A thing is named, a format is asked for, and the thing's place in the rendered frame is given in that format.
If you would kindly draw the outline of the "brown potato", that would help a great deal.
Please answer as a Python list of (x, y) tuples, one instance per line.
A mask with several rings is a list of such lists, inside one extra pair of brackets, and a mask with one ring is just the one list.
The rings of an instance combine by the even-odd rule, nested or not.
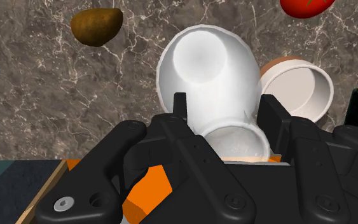
[(118, 8), (93, 8), (81, 11), (71, 19), (74, 37), (82, 44), (93, 47), (105, 45), (119, 33), (123, 13)]

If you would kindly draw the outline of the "large white bowl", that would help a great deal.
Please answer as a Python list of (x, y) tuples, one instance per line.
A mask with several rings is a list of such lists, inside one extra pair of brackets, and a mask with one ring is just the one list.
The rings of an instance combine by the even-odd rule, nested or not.
[(206, 136), (251, 119), (261, 95), (260, 70), (249, 46), (215, 25), (194, 25), (176, 34), (156, 68), (156, 89), (171, 113), (176, 92), (186, 93), (188, 125)]

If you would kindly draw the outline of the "red tomato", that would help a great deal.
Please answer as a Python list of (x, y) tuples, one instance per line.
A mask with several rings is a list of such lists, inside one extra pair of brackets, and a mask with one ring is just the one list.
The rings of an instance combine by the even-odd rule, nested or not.
[(327, 10), (336, 0), (280, 0), (283, 11), (294, 18), (312, 18)]

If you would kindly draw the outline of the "orange bowl with white inside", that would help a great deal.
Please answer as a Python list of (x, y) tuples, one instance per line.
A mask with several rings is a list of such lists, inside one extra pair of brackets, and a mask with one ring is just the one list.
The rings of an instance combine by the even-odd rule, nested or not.
[(334, 87), (325, 70), (301, 57), (274, 59), (260, 69), (263, 94), (274, 95), (292, 115), (319, 121), (330, 108)]

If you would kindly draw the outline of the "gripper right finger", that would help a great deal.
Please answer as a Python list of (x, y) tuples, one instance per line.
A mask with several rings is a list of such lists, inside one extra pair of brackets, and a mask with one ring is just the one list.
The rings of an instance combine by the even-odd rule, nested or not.
[(358, 224), (358, 128), (333, 133), (290, 115), (279, 101), (262, 95), (257, 124), (281, 161), (293, 166), (299, 214), (304, 224)]

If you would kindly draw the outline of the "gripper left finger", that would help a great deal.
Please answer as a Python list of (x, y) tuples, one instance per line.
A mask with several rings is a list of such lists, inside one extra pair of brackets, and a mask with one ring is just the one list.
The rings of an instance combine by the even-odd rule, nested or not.
[(150, 125), (125, 120), (64, 175), (36, 207), (38, 224), (120, 224), (129, 191), (154, 165), (172, 192), (140, 224), (254, 224), (253, 199), (186, 123), (186, 95)]

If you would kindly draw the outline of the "small white cup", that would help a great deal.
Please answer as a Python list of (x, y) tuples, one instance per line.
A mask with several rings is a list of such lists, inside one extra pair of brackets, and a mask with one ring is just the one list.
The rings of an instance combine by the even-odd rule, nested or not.
[(256, 125), (224, 122), (205, 129), (201, 135), (223, 161), (268, 162), (270, 144)]

